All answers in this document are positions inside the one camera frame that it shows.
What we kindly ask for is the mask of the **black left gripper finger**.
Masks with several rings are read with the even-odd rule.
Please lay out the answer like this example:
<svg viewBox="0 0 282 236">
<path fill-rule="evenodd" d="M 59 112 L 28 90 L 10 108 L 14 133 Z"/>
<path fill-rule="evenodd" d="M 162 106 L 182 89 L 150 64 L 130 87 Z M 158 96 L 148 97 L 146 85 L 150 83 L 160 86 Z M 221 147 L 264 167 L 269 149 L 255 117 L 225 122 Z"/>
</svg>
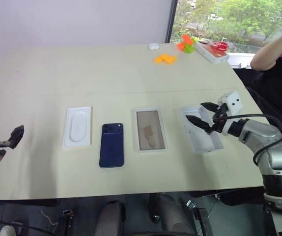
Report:
<svg viewBox="0 0 282 236">
<path fill-rule="evenodd" d="M 18 143 L 23 137 L 24 130 L 24 126 L 20 125 L 12 131 L 12 133 L 10 134 L 10 138 L 8 139 L 9 148 L 14 149 L 18 145 Z"/>
</svg>

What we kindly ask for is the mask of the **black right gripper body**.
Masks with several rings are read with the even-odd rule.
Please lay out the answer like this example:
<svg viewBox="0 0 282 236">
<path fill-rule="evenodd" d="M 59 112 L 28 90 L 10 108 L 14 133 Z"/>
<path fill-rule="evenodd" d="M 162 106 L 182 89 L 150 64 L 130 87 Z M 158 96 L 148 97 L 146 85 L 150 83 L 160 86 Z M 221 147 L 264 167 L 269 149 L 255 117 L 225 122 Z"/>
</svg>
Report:
<svg viewBox="0 0 282 236">
<path fill-rule="evenodd" d="M 227 122 L 228 107 L 226 104 L 222 104 L 219 106 L 220 106 L 220 111 L 218 113 L 214 113 L 212 117 L 212 121 L 213 121 L 212 128 L 214 129 L 213 132 L 228 134 L 228 129 L 229 129 L 229 124 Z"/>
</svg>

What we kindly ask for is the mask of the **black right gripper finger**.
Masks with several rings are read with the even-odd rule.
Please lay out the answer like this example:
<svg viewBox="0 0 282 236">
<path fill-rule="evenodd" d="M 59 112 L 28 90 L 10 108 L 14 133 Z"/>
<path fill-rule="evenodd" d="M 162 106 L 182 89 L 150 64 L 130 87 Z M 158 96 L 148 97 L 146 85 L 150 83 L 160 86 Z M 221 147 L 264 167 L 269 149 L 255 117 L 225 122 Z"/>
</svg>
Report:
<svg viewBox="0 0 282 236">
<path fill-rule="evenodd" d="M 191 124 L 202 129 L 207 134 L 211 134 L 214 131 L 214 129 L 207 122 L 203 121 L 199 117 L 186 115 L 186 118 Z"/>
<path fill-rule="evenodd" d="M 206 110 L 214 113 L 218 113 L 220 111 L 220 106 L 212 102 L 201 103 L 201 106 L 204 107 Z"/>
</svg>

